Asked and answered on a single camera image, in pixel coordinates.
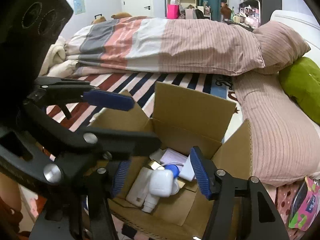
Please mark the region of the person's left hand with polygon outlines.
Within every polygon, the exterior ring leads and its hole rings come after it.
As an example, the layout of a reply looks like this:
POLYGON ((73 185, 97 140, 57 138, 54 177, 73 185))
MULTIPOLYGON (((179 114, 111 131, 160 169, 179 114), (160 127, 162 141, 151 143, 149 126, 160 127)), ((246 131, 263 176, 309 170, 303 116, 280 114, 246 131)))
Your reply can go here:
POLYGON ((23 215, 21 213, 22 202, 18 184, 1 173, 1 217, 12 224, 18 224, 23 215))

